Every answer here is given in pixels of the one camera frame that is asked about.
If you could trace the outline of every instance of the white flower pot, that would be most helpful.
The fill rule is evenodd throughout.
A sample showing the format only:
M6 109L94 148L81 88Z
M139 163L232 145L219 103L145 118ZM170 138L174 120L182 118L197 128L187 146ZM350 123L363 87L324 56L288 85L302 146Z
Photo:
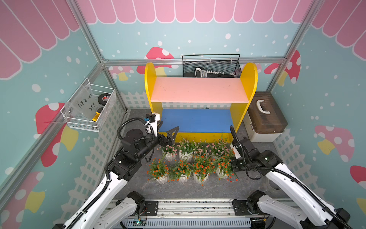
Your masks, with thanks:
M164 159L169 161L169 162L173 162L175 160L175 153L174 154L166 154Z
M187 152L185 152L184 154L182 154L182 152L179 152L179 158L184 162L190 162L193 158L193 152L191 152L190 154L188 154Z
M165 176L163 176L161 178L157 178L156 182L158 182L159 184L165 184L166 182L168 182L168 175L166 174Z
M180 176L178 181L179 183L186 183L188 181L188 176L187 175Z
M197 184L204 184L207 181L207 179L208 179L208 174L207 174L207 176L203 180L198 179L198 177L196 176L196 174L193 174L193 179L194 179L194 181Z
M227 177L228 177L228 175L226 175L226 174L224 173L224 170L222 170L221 172L220 172L220 170L221 170L221 169L217 169L217 170L216 170L216 174L217 174L220 178L227 178Z

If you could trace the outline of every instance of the storage box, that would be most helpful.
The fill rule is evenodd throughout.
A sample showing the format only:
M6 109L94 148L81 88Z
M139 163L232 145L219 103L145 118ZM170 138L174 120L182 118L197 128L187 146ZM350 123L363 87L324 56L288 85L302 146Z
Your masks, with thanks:
M270 92L256 92L243 119L251 142L273 142L287 126Z

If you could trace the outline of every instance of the white wire basket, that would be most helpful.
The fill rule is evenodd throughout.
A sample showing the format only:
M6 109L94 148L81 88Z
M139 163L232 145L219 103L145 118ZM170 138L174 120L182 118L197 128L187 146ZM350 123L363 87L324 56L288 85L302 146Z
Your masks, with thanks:
M78 95L81 93L83 88L91 90L92 92L91 96L94 97L96 100L98 100L98 96L100 96L101 94L104 93L110 94L110 97L106 105L104 106L102 112L100 113L96 121L93 121L92 119L85 117L82 113L78 112L73 106L70 106L73 100L76 99ZM74 94L70 97L70 99L67 101L64 107L61 109L61 113L65 118L67 125L70 128L100 132L116 101L117 101L116 91L113 88L91 84L89 79L86 78L84 82L79 86L79 88L74 92Z

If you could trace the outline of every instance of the potted flower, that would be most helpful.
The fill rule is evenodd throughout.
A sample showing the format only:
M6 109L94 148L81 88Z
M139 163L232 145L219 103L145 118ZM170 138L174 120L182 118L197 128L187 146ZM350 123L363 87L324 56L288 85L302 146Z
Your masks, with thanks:
M232 160L234 153L229 151L226 154L221 155L219 158L213 158L213 167L214 173L216 173L221 179L227 179L228 181L232 182L232 178L235 175L232 169Z
M213 172L213 162L207 155L195 155L194 160L194 164L191 165L194 181L203 186L210 173Z
M175 167L171 168L170 170L170 181L179 181L180 183L185 183L191 176L190 164L183 160L179 160L179 162L175 164Z
M167 145L166 147L163 147L163 158L169 162L174 162L177 151L178 149L175 148L175 145Z
M229 152L228 147L226 146L227 138L215 140L211 145L207 145L207 148L210 147L210 152L213 158L218 159L222 155L227 154Z
M179 159L185 162L190 162L193 157L192 154L196 148L194 142L190 142L188 139L183 138L177 147L179 149Z
M151 165L149 165L150 170L147 171L147 174L149 174L151 178L156 180L159 184L165 184L168 182L169 168L165 162L161 162L161 159L159 159L158 162L155 160L156 158L154 158Z

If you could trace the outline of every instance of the yellow shelf side panel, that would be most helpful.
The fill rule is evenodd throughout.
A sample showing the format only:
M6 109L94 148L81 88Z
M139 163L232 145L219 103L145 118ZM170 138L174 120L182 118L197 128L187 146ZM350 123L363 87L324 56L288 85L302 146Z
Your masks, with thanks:
M248 97L248 103L232 103L230 113L232 122L234 124L235 132L238 131L239 126L248 110L250 102L253 100L258 84L258 70L254 63L247 63L243 69L240 80L243 84L245 93Z
M148 62L145 67L145 90L147 99L149 100L149 105L151 112L156 112L161 116L163 114L163 106L161 103L151 102L151 96L153 95L154 86L156 82L156 71L153 63Z

